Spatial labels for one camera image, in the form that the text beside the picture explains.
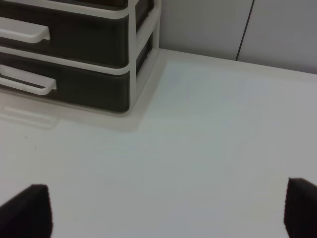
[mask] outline white table surface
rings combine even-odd
[[[125,118],[0,94],[0,204],[47,184],[53,238],[286,238],[316,167],[317,75],[161,51]]]

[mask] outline drawer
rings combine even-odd
[[[129,73],[115,76],[0,53],[1,84],[7,86],[1,88],[12,90],[15,83],[23,83],[28,93],[26,88],[15,90],[116,113],[130,108],[129,77]]]
[[[109,10],[121,10],[128,6],[128,0],[51,0],[69,4],[104,8]]]
[[[50,39],[28,43],[0,37],[0,46],[109,68],[128,59],[128,16],[106,19],[0,0],[0,17],[47,26]]]

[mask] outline white plastic frame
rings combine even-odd
[[[130,72],[130,109],[135,104],[141,89],[148,78],[154,63],[156,61],[159,49],[159,21],[161,15],[161,0],[154,0],[154,8],[150,12],[147,19],[142,24],[138,33],[136,34],[136,11],[135,5],[139,0],[129,0],[129,5],[124,10],[110,11],[105,9],[97,9],[80,5],[73,5],[62,2],[55,2],[49,0],[5,0],[11,2],[17,2],[27,5],[45,7],[56,10],[63,10],[69,12],[75,12],[80,14],[92,15],[97,17],[109,18],[109,19],[120,19],[129,15],[129,64],[124,68],[108,68],[94,64],[82,63],[72,61],[68,59],[61,59],[11,48],[0,47],[0,52],[21,56],[25,58],[47,61],[51,63],[66,65],[70,67],[76,67],[101,73],[107,73],[112,75],[123,75]],[[142,66],[138,78],[136,75],[136,59],[138,58],[141,50],[147,43],[149,37],[153,33],[153,49]]]

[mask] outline drawer handle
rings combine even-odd
[[[24,83],[15,82],[10,79],[0,77],[0,85],[10,88],[19,89],[25,92],[33,93],[36,95],[47,95],[53,89],[56,89],[56,80],[47,78],[38,74],[26,72],[20,69],[0,65],[0,74],[2,76],[18,79],[20,81],[39,85],[44,88],[37,88]]]
[[[31,44],[38,43],[43,39],[49,40],[51,38],[47,26],[4,17],[0,17],[0,37]]]

